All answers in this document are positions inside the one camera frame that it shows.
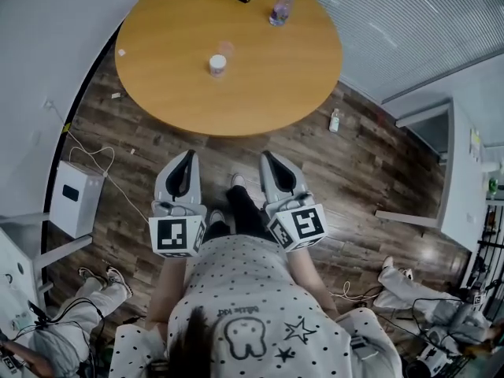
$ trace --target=white cable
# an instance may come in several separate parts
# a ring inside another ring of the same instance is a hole
[[[329,291],[329,294],[332,296],[332,297],[340,297],[340,298],[343,298],[343,299],[346,299],[347,301],[351,301],[351,302],[363,302],[363,301],[368,301],[369,299],[372,299],[372,298],[375,298],[375,297],[378,297],[379,294],[375,294],[375,295],[357,295],[356,297],[349,297],[347,295],[348,291],[350,291],[350,281],[346,281],[345,284],[343,285],[343,294],[333,294]]]
[[[60,118],[61,122],[63,123],[63,127],[64,127],[65,126],[65,121],[60,116],[60,113],[56,110],[56,108],[54,106],[51,106],[51,108],[54,109],[54,112],[56,112],[57,117]],[[77,144],[79,144],[79,147],[74,146],[70,150],[70,153],[69,153],[69,162],[71,162],[72,151],[74,151],[74,150],[80,150],[83,153],[87,154],[91,158],[91,160],[93,160],[94,164],[98,167],[98,169],[100,169],[103,172],[103,176],[105,178],[109,179],[109,181],[112,183],[112,185],[115,186],[120,193],[122,193],[122,195],[126,198],[126,200],[133,207],[133,209],[135,209],[138,212],[138,214],[142,217],[142,219],[146,223],[149,224],[149,221],[146,219],[146,217],[143,215],[143,213],[140,211],[140,209],[132,203],[132,201],[129,199],[129,197],[124,193],[124,191],[119,187],[119,185],[117,183],[114,182],[114,180],[112,179],[112,177],[109,175],[110,167],[112,167],[112,164],[113,164],[114,160],[116,159],[116,152],[115,152],[115,150],[111,146],[107,146],[107,147],[103,147],[102,149],[97,150],[97,151],[93,151],[93,152],[87,151],[84,148],[84,146],[82,145],[82,143],[70,132],[70,130],[68,130],[67,133],[72,137],[72,139],[74,139],[76,141]],[[100,164],[95,160],[95,157],[93,157],[93,155],[95,155],[97,153],[101,153],[104,150],[112,150],[112,161],[110,162],[109,166],[106,169],[103,169],[100,166]]]

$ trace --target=plastic bottle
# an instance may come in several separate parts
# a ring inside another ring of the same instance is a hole
[[[275,27],[284,25],[291,13],[293,2],[294,0],[278,0],[269,16],[269,23]]]

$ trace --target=shoe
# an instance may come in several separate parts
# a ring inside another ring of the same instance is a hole
[[[384,260],[384,263],[381,266],[381,269],[385,269],[388,267],[394,267],[394,258],[392,256],[387,256]]]
[[[236,173],[231,179],[231,188],[235,186],[243,186],[246,189],[246,181],[242,174]]]
[[[224,214],[220,210],[214,210],[210,214],[209,225],[215,224],[219,221],[222,221],[223,223],[226,222],[226,220],[224,219]]]
[[[113,266],[109,266],[107,268],[107,277],[109,277],[110,284],[122,284],[128,292],[128,298],[131,298],[133,296],[132,288],[126,284],[126,280],[124,280],[124,276],[119,270],[117,270]]]
[[[79,273],[79,276],[81,276],[83,278],[84,281],[86,281],[90,277],[94,277],[102,285],[102,290],[105,287],[107,287],[107,280],[105,280],[103,277],[101,277],[97,274],[94,274],[90,269],[81,267],[81,268],[77,269],[77,272]]]
[[[399,269],[399,272],[401,272],[408,279],[413,280],[413,270],[411,270],[411,269]]]

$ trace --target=floor plank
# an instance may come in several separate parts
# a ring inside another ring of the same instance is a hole
[[[111,99],[116,92],[121,98]],[[334,108],[340,113],[337,134],[328,130]],[[296,124],[264,135],[220,139],[176,130],[139,108],[121,86],[111,50],[86,91],[71,130],[88,150],[104,146],[115,150],[110,175],[145,215],[150,214],[156,175],[184,150],[198,151],[203,202],[224,211],[228,209],[224,193],[233,173],[245,176],[252,199],[260,205],[264,201],[260,153],[271,150],[289,158],[302,168],[316,200],[324,205],[329,234],[311,253],[335,294],[343,292],[345,281],[350,282],[353,296],[377,286],[377,273],[388,255],[395,257],[397,266],[412,268],[415,280],[437,289],[456,284],[468,260],[467,250],[439,233],[374,217],[376,209],[434,217],[443,169],[418,139],[397,129],[384,111],[341,83],[316,111]],[[68,160],[73,146],[67,138],[62,159]],[[105,168],[110,151],[101,152],[97,159]],[[72,161],[94,168],[76,150]],[[145,315],[162,258],[150,249],[144,221],[108,180],[93,236],[92,245],[48,268],[55,285],[50,300],[61,304],[75,293],[79,266],[104,272],[108,264],[115,265],[128,278],[135,296],[107,318],[105,335],[111,338],[118,324]],[[49,248],[63,240],[56,228],[50,229]],[[342,312],[352,306],[341,298],[335,301]],[[408,338],[395,339],[401,351],[411,354],[414,346]]]

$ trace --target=tooth drawing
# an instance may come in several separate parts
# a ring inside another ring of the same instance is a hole
[[[245,360],[249,356],[260,358],[266,354],[266,327],[260,319],[241,317],[229,321],[224,336],[229,342],[231,356]]]

